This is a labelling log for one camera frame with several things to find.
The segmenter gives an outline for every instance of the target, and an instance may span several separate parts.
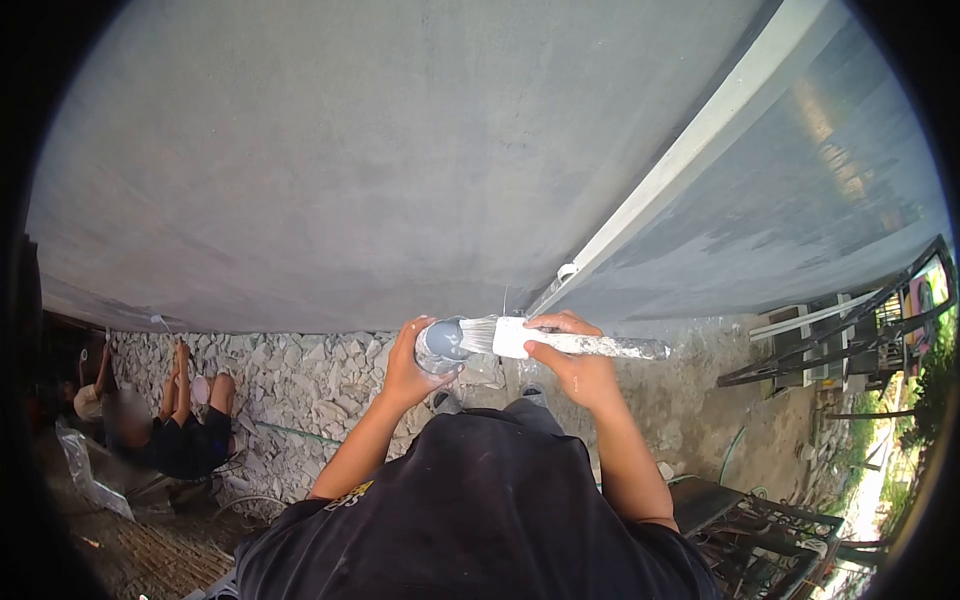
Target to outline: shoe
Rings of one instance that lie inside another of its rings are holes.
[[[520,395],[527,398],[537,406],[546,406],[546,392],[539,383],[527,383],[520,389]]]
[[[247,438],[250,434],[244,427],[238,427],[233,432],[233,456],[239,456],[241,452],[247,449]]]
[[[464,411],[463,401],[447,390],[440,390],[434,394],[430,406],[435,415],[456,415]]]

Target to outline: yellow logo print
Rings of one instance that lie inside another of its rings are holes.
[[[363,494],[367,493],[367,489],[371,485],[373,485],[372,479],[367,483],[362,483],[356,488],[353,488],[352,490],[340,496],[333,502],[330,502],[329,504],[324,506],[324,510],[330,511],[332,513],[333,511],[337,510],[341,506],[353,506],[354,504],[357,503],[357,500],[359,500]]]

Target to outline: black shorts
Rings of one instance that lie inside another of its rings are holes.
[[[210,472],[227,461],[230,438],[233,436],[230,417],[209,406],[204,423],[200,423],[193,413],[190,413],[183,429],[194,439],[199,454],[197,460],[203,470]]]

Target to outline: gray wall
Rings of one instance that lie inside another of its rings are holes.
[[[924,133],[885,59],[850,21],[555,309],[621,332],[641,320],[760,312],[889,275],[937,233],[951,239]]]
[[[37,167],[45,305],[305,332],[522,308],[759,5],[133,2]]]

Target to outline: paintbrush handle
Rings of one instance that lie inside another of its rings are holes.
[[[543,333],[535,339],[567,354],[591,354],[612,358],[645,358],[665,360],[670,346],[660,340],[643,338],[608,338],[577,333]]]

